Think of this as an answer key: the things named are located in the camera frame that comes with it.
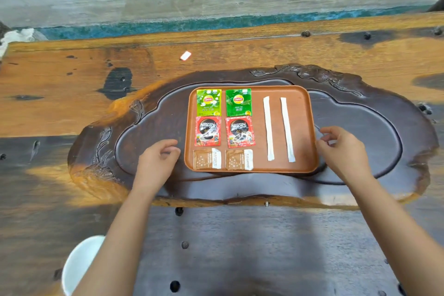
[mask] forearm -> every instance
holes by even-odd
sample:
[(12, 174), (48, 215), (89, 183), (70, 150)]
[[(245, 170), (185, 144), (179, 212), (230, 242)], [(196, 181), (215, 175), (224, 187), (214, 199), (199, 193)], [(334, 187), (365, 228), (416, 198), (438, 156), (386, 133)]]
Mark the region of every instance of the forearm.
[(373, 177), (348, 186), (407, 294), (444, 294), (443, 248)]
[(131, 296), (152, 198), (131, 192), (73, 296)]

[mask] brown and white packet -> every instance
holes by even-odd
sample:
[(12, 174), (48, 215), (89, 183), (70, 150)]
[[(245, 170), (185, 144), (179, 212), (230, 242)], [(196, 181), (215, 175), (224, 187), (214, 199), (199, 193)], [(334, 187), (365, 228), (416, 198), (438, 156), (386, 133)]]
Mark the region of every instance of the brown and white packet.
[(225, 166), (227, 170), (239, 171), (253, 169), (253, 150), (226, 150), (225, 151)]
[(222, 167), (222, 155), (216, 148), (194, 150), (193, 169), (211, 170)]

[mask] light green packet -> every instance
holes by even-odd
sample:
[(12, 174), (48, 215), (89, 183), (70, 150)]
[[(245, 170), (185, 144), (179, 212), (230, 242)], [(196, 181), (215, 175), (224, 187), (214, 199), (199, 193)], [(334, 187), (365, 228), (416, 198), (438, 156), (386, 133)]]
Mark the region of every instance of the light green packet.
[(251, 109), (251, 88), (230, 89), (225, 91), (226, 115), (233, 116), (252, 116)]
[(220, 89), (197, 89), (197, 115), (220, 116), (221, 93)]

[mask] white bowl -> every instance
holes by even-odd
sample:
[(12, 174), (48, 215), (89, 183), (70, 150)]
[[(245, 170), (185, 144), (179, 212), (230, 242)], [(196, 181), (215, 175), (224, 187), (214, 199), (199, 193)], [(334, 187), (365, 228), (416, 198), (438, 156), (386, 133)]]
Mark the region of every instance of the white bowl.
[(88, 237), (69, 254), (62, 271), (62, 289), (66, 296), (72, 295), (104, 240), (104, 235)]

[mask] brown plastic tray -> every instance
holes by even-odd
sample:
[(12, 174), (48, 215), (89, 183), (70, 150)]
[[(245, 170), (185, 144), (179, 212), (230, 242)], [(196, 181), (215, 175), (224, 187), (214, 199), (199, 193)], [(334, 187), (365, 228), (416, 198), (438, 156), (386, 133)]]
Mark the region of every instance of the brown plastic tray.
[[(194, 170), (193, 151), (199, 148), (211, 148), (212, 146), (195, 146), (195, 122), (197, 116), (196, 90), (206, 89), (199, 87), (190, 94), (188, 102), (188, 117), (186, 122), (186, 141), (184, 160), (188, 168), (198, 172), (266, 172), (266, 173), (310, 173), (316, 170), (319, 164), (316, 152), (313, 113), (311, 111), (310, 96), (305, 88), (300, 86), (251, 86), (251, 116), (254, 139), (256, 145), (234, 149), (252, 149), (253, 165), (251, 171), (229, 171), (225, 168), (225, 151), (228, 150), (227, 134), (225, 128), (226, 102), (225, 90), (242, 89), (238, 87), (211, 87), (222, 89), (221, 98), (221, 144), (213, 146), (221, 151), (222, 168), (220, 170)], [(274, 160), (267, 159), (267, 137), (265, 130), (264, 97), (270, 97), (271, 124), (273, 131)], [(290, 118), (291, 138), (293, 140), (293, 152), (296, 158), (294, 163), (288, 162), (287, 142), (285, 138), (284, 120), (282, 118), (281, 97), (287, 98), (288, 116)]]

